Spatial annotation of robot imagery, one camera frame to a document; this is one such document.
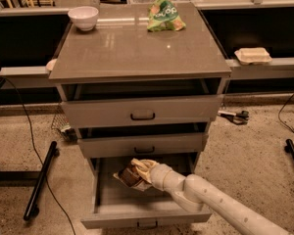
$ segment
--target white robotic arm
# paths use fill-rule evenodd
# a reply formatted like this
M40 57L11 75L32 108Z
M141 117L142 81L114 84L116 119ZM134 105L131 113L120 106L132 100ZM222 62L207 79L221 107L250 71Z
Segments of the white robotic arm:
M243 235L291 234L238 203L198 175L190 174L185 177L166 164L156 164L149 172L148 181L155 188L170 193L189 212L198 212L205 203Z

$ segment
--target cabinet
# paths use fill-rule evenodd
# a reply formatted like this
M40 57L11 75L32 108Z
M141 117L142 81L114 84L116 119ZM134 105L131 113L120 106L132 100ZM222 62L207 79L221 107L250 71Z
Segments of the cabinet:
M101 8L94 30L71 27L50 74L94 174L93 212L82 219L87 228L152 228L210 217L113 177L132 158L191 173L207 143L230 68L196 8L176 8L187 24L179 32L148 32L146 5Z

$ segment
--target dresser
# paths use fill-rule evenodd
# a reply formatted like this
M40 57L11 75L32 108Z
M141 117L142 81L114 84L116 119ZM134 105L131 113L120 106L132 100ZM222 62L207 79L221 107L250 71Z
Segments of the dresser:
M194 170L230 77L214 38L191 3L176 8L187 27L148 32L146 5L100 8L96 28L72 25L49 79L94 175L86 228L205 222L156 189L126 188L113 174L133 158L183 174Z

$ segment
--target wire basket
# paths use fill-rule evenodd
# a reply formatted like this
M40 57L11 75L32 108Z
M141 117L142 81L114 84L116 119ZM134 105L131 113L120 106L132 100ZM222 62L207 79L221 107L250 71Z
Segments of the wire basket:
M71 128L68 119L60 105L57 106L51 128L55 129L66 142L74 142L77 140L76 133L74 129Z

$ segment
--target bowl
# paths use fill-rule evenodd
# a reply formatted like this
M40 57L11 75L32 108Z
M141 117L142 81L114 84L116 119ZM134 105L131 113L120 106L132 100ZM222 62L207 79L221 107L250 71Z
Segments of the bowl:
M71 22L80 30L88 31L97 24L99 11L95 7L81 6L70 9L68 16Z

